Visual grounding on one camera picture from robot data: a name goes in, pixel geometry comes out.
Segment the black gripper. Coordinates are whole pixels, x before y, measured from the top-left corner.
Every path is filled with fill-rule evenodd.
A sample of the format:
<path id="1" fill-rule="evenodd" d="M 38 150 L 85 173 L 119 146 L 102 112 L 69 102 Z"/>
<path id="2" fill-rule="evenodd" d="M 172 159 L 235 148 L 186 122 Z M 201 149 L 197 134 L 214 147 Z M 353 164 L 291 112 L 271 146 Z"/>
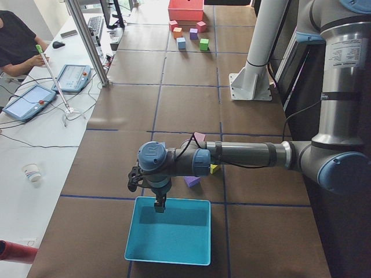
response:
<path id="1" fill-rule="evenodd" d="M 160 188 L 151 188 L 151 191 L 156 196 L 156 201 L 154 203 L 154 208 L 156 212 L 164 213 L 165 212 L 165 204 L 166 204 L 166 194 L 169 191 L 169 186 L 163 186 Z"/>

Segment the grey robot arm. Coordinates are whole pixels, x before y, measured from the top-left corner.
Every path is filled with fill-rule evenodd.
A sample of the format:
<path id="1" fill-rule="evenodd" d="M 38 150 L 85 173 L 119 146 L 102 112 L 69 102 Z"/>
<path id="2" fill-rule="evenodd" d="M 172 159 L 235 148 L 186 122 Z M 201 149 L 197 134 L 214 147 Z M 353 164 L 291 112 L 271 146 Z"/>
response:
<path id="1" fill-rule="evenodd" d="M 147 142 L 128 175 L 128 189 L 155 193 L 154 208 L 165 210 L 175 176 L 206 176 L 213 164 L 246 169 L 283 167 L 298 171 L 337 194 L 370 183 L 370 159 L 358 136 L 361 83 L 370 47 L 369 1 L 300 1 L 296 39 L 326 45 L 318 134 L 310 141 L 279 144 L 209 141 L 195 137 L 180 148 Z"/>

